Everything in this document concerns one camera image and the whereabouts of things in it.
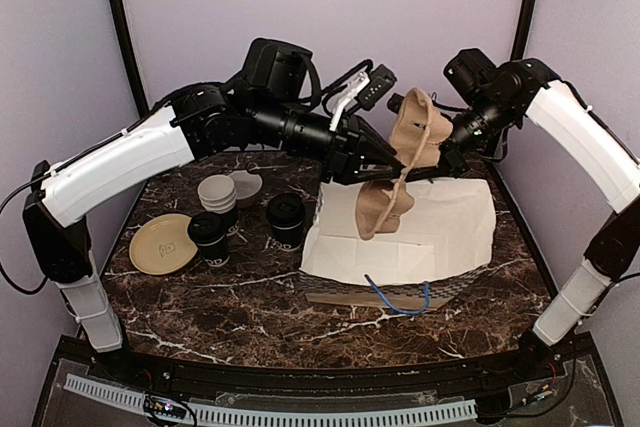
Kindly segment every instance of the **white napkin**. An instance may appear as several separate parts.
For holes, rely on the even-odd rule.
[[[477,179],[407,184],[415,206],[393,234],[358,236],[355,205],[360,185],[323,184],[301,270],[368,285],[419,284],[457,276],[491,261],[496,225],[489,185]]]

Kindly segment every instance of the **dark marble surface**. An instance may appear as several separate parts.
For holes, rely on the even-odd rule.
[[[204,177],[233,170],[260,173],[257,204],[241,211],[230,262],[202,261],[165,277],[137,271],[128,248],[136,230],[165,213],[202,210]],[[473,162],[472,177],[486,177]],[[463,294],[438,312],[406,317],[365,307],[312,304],[299,287],[301,252],[277,250],[264,219],[268,201],[297,192],[310,211],[318,166],[279,152],[222,154],[149,181],[104,274],[104,285],[132,347],[172,358],[231,365],[335,368],[382,367],[466,358],[516,348],[521,332],[549,295],[495,183],[493,260]]]

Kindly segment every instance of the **white wall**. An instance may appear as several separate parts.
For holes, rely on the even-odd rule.
[[[42,159],[63,160],[136,118],[107,0],[0,0],[0,198]],[[89,217],[102,263],[132,204]],[[42,274],[22,226],[23,196],[0,217],[0,261],[25,287]],[[75,333],[53,285],[25,297],[0,280],[2,425],[27,426],[62,332]]]
[[[639,12],[640,0],[538,0],[527,49],[572,81],[637,154]],[[611,211],[591,179],[544,132],[527,125],[510,137],[510,147],[501,171],[562,284]],[[636,258],[631,271],[639,266]],[[590,322],[626,425],[640,419],[638,289],[632,280],[614,290]]]
[[[456,100],[442,76],[460,49],[509,56],[521,0],[125,0],[151,102],[185,84],[226,80],[256,37],[314,52],[324,84],[371,57],[395,71],[397,89],[420,85]],[[385,103],[369,114],[383,134]]]

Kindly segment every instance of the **stack of cups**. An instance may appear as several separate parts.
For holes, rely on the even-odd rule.
[[[198,197],[204,209],[222,216],[227,235],[238,231],[236,186],[231,177],[212,175],[198,186]]]

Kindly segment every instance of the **black cup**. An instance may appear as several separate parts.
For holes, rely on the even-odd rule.
[[[297,194],[280,194],[267,206],[267,220],[278,247],[285,251],[300,248],[304,240],[305,209]]]
[[[227,231],[227,235],[233,235],[238,233],[238,226],[240,222],[238,221],[238,204],[233,204],[233,208],[231,210],[227,210],[226,212],[217,212],[218,215],[222,217],[224,221],[224,227]]]
[[[229,261],[227,229],[220,214],[202,212],[195,215],[189,222],[187,234],[209,266],[221,267]]]

